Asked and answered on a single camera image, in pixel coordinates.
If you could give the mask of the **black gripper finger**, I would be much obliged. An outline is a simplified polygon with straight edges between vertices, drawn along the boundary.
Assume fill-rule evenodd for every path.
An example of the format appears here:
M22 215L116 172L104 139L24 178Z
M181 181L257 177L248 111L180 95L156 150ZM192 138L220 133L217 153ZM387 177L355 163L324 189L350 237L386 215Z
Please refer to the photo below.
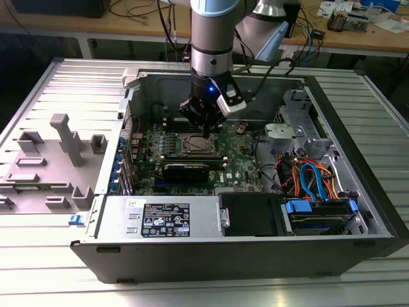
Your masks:
M222 125L226 121L226 117L223 115L220 109L211 110L208 113L208 135L213 132L220 131L219 125Z
M205 139L209 138L209 124L205 106L197 98L188 98L180 104L180 113L193 125L201 130Z

